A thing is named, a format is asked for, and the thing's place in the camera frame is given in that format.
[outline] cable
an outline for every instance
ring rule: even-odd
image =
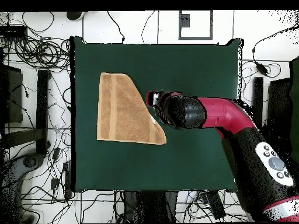
[[[32,32],[35,32],[35,33],[41,33],[41,32],[44,32],[44,31],[48,30],[48,29],[52,26],[52,24],[53,24],[53,22],[54,22],[54,20],[55,20],[55,16],[53,15],[52,12],[50,12],[51,15],[52,15],[52,17],[53,17],[51,24],[49,25],[49,27],[45,28],[44,30],[38,31],[38,30],[32,29],[31,27],[29,27],[29,26],[26,24],[26,22],[25,22],[25,20],[24,20],[24,15],[25,15],[25,13],[27,13],[27,12],[23,12],[23,14],[22,14],[22,20],[23,20],[24,24],[28,27],[28,29],[29,29],[30,31],[32,31]]]
[[[255,48],[256,48],[257,44],[259,44],[260,42],[262,42],[262,41],[264,41],[264,40],[266,40],[266,39],[269,39],[269,38],[271,38],[271,37],[274,37],[274,36],[277,35],[277,34],[284,33],[284,32],[287,32],[287,31],[294,31],[294,30],[296,30],[296,29],[298,29],[298,28],[299,28],[299,22],[296,22],[293,26],[291,26],[291,27],[289,27],[289,28],[287,28],[287,29],[278,31],[278,32],[276,32],[275,34],[272,34],[272,35],[270,35],[270,36],[268,36],[268,37],[266,37],[266,38],[263,38],[263,39],[259,40],[259,41],[255,44],[255,46],[254,46],[253,49],[252,49],[252,57],[253,57],[253,61],[254,61],[255,65],[256,65],[256,68],[258,69],[258,71],[259,71],[262,75],[267,76],[268,78],[275,78],[275,77],[276,77],[276,76],[269,76],[270,72],[267,71],[266,67],[265,67],[263,64],[260,64],[260,63],[256,62],[254,53],[256,52]]]
[[[68,87],[67,89],[64,90],[64,92],[62,93],[62,99],[64,102],[66,102],[67,104],[71,104],[71,102],[68,102],[65,100],[64,94],[66,93],[66,91],[68,91],[69,89],[71,89],[71,87]]]
[[[82,213],[82,221],[81,221],[81,223],[83,223],[83,221],[84,221],[84,212],[87,211],[88,209],[90,209],[90,208],[95,204],[95,202],[96,202],[96,200],[97,200],[97,198],[98,198],[99,196],[103,196],[103,195],[104,195],[104,196],[111,196],[111,195],[113,195],[113,193],[111,193],[111,194],[105,194],[105,193],[98,194],[98,195],[96,196],[95,200],[93,201],[93,203],[92,203],[90,206],[88,206],[86,209],[83,210],[83,213]]]
[[[34,214],[38,215],[39,218],[38,218],[37,222],[35,223],[35,224],[38,224],[38,222],[40,221],[40,214],[39,214],[39,213],[37,213],[37,212],[35,212],[35,211],[31,211],[31,210],[29,210],[29,209],[25,209],[24,207],[21,207],[21,208],[22,208],[24,211],[28,211],[28,212],[31,212],[31,213],[34,213]]]
[[[246,62],[244,62],[244,63],[242,64],[242,67],[241,67],[241,68],[242,68],[242,71],[241,71],[241,95],[242,95],[243,98],[244,98],[245,100],[247,100],[248,102],[252,102],[252,101],[249,100],[249,99],[247,99],[247,98],[245,97],[245,95],[244,95],[244,91],[245,91],[247,85],[250,83],[252,76],[253,76],[254,74],[256,74],[256,73],[259,72],[259,70],[257,70],[256,72],[253,73],[252,68],[250,68],[250,67],[243,68],[245,64],[250,63],[250,62],[255,64],[255,62],[253,62],[253,61],[246,61]],[[263,66],[264,66],[264,67],[268,67],[268,68],[270,69],[269,66],[271,66],[271,65],[277,65],[277,66],[279,67],[279,73],[278,73],[277,75],[275,75],[275,76],[269,76],[269,75],[266,75],[266,76],[267,76],[268,78],[275,78],[275,77],[277,77],[277,76],[280,75],[280,73],[281,73],[281,66],[280,66],[279,64],[266,64],[266,65],[263,65]],[[249,70],[251,71],[251,72],[250,72],[250,75],[249,75],[249,76],[245,76],[245,77],[243,77],[243,71],[246,70],[246,69],[249,69]]]
[[[119,27],[119,25],[118,25],[118,24],[116,23],[116,21],[112,18],[112,16],[110,15],[109,11],[107,11],[107,13],[108,13],[109,17],[111,18],[111,20],[112,20],[112,21],[115,23],[115,25],[119,28],[119,33],[120,33],[121,36],[123,36],[123,38],[122,38],[122,40],[121,40],[121,44],[123,44],[125,38],[124,38],[124,35],[123,35],[123,34],[121,33],[121,31],[120,31],[120,27]]]
[[[142,30],[142,32],[141,32],[141,38],[142,38],[142,42],[143,42],[143,44],[144,44],[144,40],[143,40],[143,31],[144,31],[144,29],[145,29],[145,26],[147,25],[148,20],[152,17],[152,15],[153,15],[155,12],[156,12],[156,11],[154,10],[153,13],[148,17],[148,19],[147,19],[147,21],[145,22],[145,25],[144,25],[144,27],[143,27],[143,30]]]
[[[270,36],[268,36],[268,37],[266,37],[266,38],[263,38],[263,39],[259,40],[259,41],[255,44],[254,48],[252,49],[252,57],[253,57],[254,62],[257,63],[256,60],[255,60],[255,56],[254,56],[254,53],[255,53],[255,51],[256,51],[255,48],[256,48],[257,44],[259,44],[260,42],[262,42],[262,41],[264,41],[264,40],[266,40],[266,39],[269,39],[269,38],[271,38],[271,37],[274,37],[274,36],[277,35],[277,34],[284,33],[284,32],[287,32],[287,31],[295,31],[295,30],[298,29],[298,28],[299,28],[299,22],[296,22],[293,26],[291,26],[291,27],[289,27],[289,28],[287,28],[287,29],[278,31],[278,32],[276,32],[275,34],[272,34],[272,35],[270,35]]]

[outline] green table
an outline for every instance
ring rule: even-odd
[[[178,131],[162,125],[167,144],[146,145],[97,141],[96,123],[101,72],[127,74],[143,97],[165,89],[235,98],[240,44],[238,39],[229,45],[85,44],[71,38],[76,191],[235,189],[214,129]],[[157,120],[152,109],[151,114]]]

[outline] robot control buttons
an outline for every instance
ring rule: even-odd
[[[268,143],[258,143],[255,152],[273,180],[284,186],[294,185],[285,163]]]
[[[283,178],[283,174],[281,172],[277,173],[278,178],[282,179]]]
[[[282,171],[284,169],[284,162],[277,157],[271,157],[269,159],[269,165],[272,169]]]

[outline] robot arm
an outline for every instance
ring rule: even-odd
[[[239,105],[164,91],[149,92],[146,102],[164,124],[218,131],[241,206],[254,221],[299,221],[299,197],[284,161]]]

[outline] brown towel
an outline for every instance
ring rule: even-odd
[[[150,115],[131,78],[101,73],[97,140],[165,144],[161,126]]]

